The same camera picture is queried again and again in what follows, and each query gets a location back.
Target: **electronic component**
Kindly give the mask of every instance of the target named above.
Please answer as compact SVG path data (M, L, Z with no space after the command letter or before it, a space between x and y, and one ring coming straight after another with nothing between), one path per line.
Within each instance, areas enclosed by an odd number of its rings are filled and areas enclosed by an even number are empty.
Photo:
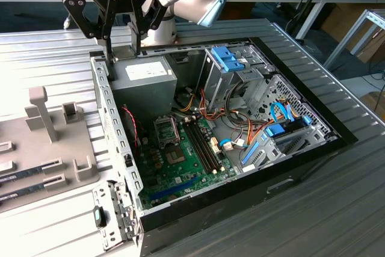
M176 185L176 186L173 186L171 188L168 188L166 190L163 190L163 191L160 191L160 192L157 192L155 194L152 194L150 195L150 200L156 200L156 199L161 199L165 196L168 196L168 195L171 195L175 192L178 192L180 190L184 190L190 186L192 186L192 184L198 179L198 177L195 177L187 182L184 182L182 184L179 184L179 185Z
M233 148L233 145L231 144L230 141L228 141L227 143L224 143L223 146L222 146L222 148L223 148L224 150L233 150L233 149L234 149L234 148Z
M214 154L216 154L216 155L218 155L221 152L221 150L219 150L217 145L211 146L211 149L214 152Z
M147 179L147 184L150 187L154 187L158 184L158 180L156 178L149 178Z
M54 172L55 170L59 170L63 168L63 162L60 159L55 159L50 162L46 162L40 166L36 166L33 168L29 168L26 170L18 171L12 174L8 174L5 176L0 176L0 184L4 184L7 182L14 182L26 177L34 176L37 174L41 174L45 172L46 170L49 170L49 172Z
M111 90L118 108L126 104L143 124L170 113L177 78L165 57L118 61L114 70Z
M203 138L198 125L196 123L187 123L183 125L183 129L199 156L199 160L202 162L206 173L211 173L213 170L219 168L219 163L206 140Z
M26 196L32 193L36 193L42 190L56 190L63 186L67 185L66 177L64 174L54 176L51 178L44 179L43 182L34 184L32 186L21 188L16 191L9 192L7 194L0 195L0 203L9 201L11 199L16 199L22 196Z
M216 146L218 144L217 138L216 137L212 137L210 139L210 144L211 144L211 146Z
M168 147L164 150L164 153L170 165L186 161L180 146Z
M172 117L158 117L154 122L159 148L164 149L167 145L177 145L180 142L179 133L175 120Z

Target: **metal workbench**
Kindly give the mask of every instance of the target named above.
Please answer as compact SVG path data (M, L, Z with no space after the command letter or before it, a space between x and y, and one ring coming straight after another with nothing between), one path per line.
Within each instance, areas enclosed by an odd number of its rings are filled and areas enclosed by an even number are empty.
M359 142L297 187L154 256L383 256L385 251L385 124L276 25L267 20L218 22L210 30L177 26L184 39L260 37L353 131ZM130 42L126 28L112 42ZM77 101L86 112L101 181L112 179L97 114L88 53L99 50L78 30L0 34L0 98L18 87L20 104L0 116L22 114L27 88L45 85L49 108ZM0 214L1 252L14 256L103 254L93 220L91 184ZM130 243L109 255L136 256Z

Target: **latch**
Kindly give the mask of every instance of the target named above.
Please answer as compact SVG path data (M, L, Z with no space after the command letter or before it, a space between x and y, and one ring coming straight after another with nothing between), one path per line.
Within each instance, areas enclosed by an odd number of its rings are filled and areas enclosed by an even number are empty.
M140 232L126 183L107 181L93 189L94 219L105 251L132 240Z

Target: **cardboard box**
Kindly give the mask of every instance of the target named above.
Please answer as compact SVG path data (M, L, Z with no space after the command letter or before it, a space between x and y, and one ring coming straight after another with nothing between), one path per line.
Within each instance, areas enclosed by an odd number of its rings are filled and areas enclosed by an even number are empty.
M378 96L380 95L379 91L373 91L371 93L367 93L360 100L372 111L374 111L375 105L378 100ZM385 120L385 91L381 94L380 102L378 103L377 109L375 113L382 119Z

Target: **circuit board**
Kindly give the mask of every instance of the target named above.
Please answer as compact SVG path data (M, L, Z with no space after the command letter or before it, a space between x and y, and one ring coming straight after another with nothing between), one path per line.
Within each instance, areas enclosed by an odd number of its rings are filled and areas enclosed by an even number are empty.
M198 120L197 124L211 134L206 120ZM144 184L140 193L143 209L153 208L236 175L230 161L217 156L222 169L215 173L207 172L180 123L177 129L180 147L159 149L155 132L150 133L147 144L141 146L137 166Z

